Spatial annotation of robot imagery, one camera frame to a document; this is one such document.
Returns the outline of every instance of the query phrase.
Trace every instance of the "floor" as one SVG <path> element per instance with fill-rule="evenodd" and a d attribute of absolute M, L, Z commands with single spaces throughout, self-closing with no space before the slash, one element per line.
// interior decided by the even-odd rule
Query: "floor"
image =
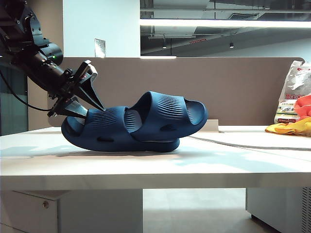
<path fill-rule="evenodd" d="M 245 189 L 144 189 L 144 233 L 279 233 L 251 218 Z"/>

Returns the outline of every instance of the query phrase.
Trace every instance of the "yellow cloth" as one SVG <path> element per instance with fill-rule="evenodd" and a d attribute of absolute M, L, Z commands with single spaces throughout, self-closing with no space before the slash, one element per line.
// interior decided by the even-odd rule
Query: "yellow cloth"
<path fill-rule="evenodd" d="M 270 125 L 265 131 L 277 134 L 302 134 L 305 136 L 311 136 L 311 117 L 307 117 L 295 123 Z"/>

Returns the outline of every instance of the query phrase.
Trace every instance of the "orange object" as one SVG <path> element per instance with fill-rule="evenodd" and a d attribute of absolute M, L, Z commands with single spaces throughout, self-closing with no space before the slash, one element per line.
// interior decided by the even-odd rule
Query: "orange object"
<path fill-rule="evenodd" d="M 294 105 L 294 110 L 300 116 L 299 120 L 311 117 L 311 95 L 297 99 Z"/>
<path fill-rule="evenodd" d="M 303 120 L 297 121 L 296 123 L 279 123 L 270 125 L 265 130 L 268 133 L 277 134 L 296 134 L 311 136 L 311 117 L 306 117 Z"/>

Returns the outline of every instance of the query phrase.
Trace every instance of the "red label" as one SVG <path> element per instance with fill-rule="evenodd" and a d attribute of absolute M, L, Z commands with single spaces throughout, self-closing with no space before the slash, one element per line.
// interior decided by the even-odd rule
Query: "red label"
<path fill-rule="evenodd" d="M 297 100 L 297 99 L 299 99 L 300 97 L 303 97 L 303 95 L 285 94 L 285 99 L 286 99 L 286 100 Z"/>
<path fill-rule="evenodd" d="M 198 42 L 202 42 L 202 41 L 206 41 L 206 39 L 194 40 L 194 41 L 190 41 L 189 43 L 193 44 L 193 43 L 198 43 Z"/>

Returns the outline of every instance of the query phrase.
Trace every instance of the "gray partition panel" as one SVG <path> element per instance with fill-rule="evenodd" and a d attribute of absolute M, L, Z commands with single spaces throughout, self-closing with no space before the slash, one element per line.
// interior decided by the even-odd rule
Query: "gray partition panel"
<path fill-rule="evenodd" d="M 302 58 L 65 58 L 62 67 L 91 60 L 95 89 L 106 107 L 132 106 L 148 90 L 203 102 L 220 125 L 269 125 L 293 60 Z M 64 118 L 50 118 L 59 126 Z"/>

